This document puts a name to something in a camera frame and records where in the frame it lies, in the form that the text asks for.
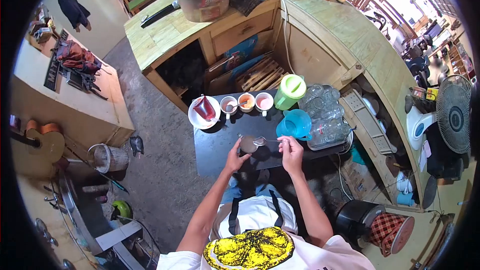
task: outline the yellow graphic print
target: yellow graphic print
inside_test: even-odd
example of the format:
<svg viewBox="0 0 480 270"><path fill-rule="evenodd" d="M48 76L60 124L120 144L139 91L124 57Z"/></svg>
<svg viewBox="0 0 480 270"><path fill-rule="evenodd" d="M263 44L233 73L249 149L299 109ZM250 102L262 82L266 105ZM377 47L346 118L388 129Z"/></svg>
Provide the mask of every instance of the yellow graphic print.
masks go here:
<svg viewBox="0 0 480 270"><path fill-rule="evenodd" d="M205 247L203 257L219 270L267 270L288 260L294 250L291 237L274 226L214 240Z"/></svg>

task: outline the white cup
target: white cup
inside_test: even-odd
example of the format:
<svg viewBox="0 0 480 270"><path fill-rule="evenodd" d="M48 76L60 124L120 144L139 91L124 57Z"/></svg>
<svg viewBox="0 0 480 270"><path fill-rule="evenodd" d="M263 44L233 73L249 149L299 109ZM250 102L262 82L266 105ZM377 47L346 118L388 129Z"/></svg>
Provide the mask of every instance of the white cup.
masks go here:
<svg viewBox="0 0 480 270"><path fill-rule="evenodd" d="M413 192L411 178L408 179L403 171L400 171L396 177L396 189L405 195Z"/></svg>
<svg viewBox="0 0 480 270"><path fill-rule="evenodd" d="M237 106L233 108L231 112L227 112L227 105L238 105L237 99L232 96L225 96L221 101L220 101L220 109L222 112L225 113L226 119L229 120L231 115L234 115L237 112Z"/></svg>
<svg viewBox="0 0 480 270"><path fill-rule="evenodd" d="M267 117L267 111L270 110L273 106L273 97L272 95L262 92L258 93L255 97L255 108L257 111L261 112L263 117Z"/></svg>
<svg viewBox="0 0 480 270"><path fill-rule="evenodd" d="M238 102L241 103L242 101L245 101L247 99L251 99L251 102L255 102L255 97L252 94L250 94L249 92L241 94L238 97ZM255 104L252 105L249 108L244 108L242 105L240 105L239 108L240 108L240 111L242 111L244 113L249 113L254 109L254 106L255 106Z"/></svg>

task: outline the green plastic pitcher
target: green plastic pitcher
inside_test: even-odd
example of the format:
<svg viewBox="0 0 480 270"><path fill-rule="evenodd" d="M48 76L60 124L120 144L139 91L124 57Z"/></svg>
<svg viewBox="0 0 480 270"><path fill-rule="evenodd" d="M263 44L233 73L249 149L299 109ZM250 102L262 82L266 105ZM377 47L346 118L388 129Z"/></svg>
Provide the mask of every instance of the green plastic pitcher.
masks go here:
<svg viewBox="0 0 480 270"><path fill-rule="evenodd" d="M288 110L305 95L307 85L303 79L302 75L295 74L288 74L283 77L273 99L275 108L282 111Z"/></svg>

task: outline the black table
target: black table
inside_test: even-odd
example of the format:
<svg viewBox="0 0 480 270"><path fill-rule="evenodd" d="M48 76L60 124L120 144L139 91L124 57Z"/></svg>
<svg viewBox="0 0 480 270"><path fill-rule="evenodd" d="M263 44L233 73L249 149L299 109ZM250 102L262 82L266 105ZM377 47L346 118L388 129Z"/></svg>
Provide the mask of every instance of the black table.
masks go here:
<svg viewBox="0 0 480 270"><path fill-rule="evenodd" d="M256 96L261 92L267 92L275 96L277 90L249 93ZM233 96L238 99L240 95L242 93L218 95L213 96L213 98L221 102L226 96ZM262 114L255 108L248 113L244 113L239 109L228 121L222 112L219 121L212 128L204 130L194 128L193 137L198 175L201 177L219 176L227 161L228 152L238 140L238 133L244 136L263 136L267 140L276 140L276 128L283 117L283 112L276 109L275 106L267 112L267 117L262 117ZM309 149L307 142L300 141L300 144L304 148L304 160L313 160L339 153L343 150L343 145L338 145L313 151ZM282 154L279 153L279 144L277 142L268 142L267 145L258 147L251 158L243 164L241 171L269 169L281 165Z"/></svg>

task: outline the pink powder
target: pink powder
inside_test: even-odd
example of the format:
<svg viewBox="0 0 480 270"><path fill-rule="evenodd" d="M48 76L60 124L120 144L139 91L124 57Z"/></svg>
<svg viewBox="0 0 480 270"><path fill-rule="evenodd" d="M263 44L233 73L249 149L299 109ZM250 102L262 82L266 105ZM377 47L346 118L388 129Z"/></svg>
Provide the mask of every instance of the pink powder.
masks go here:
<svg viewBox="0 0 480 270"><path fill-rule="evenodd" d="M270 98L259 98L257 105L261 110L268 110L273 105L273 100Z"/></svg>

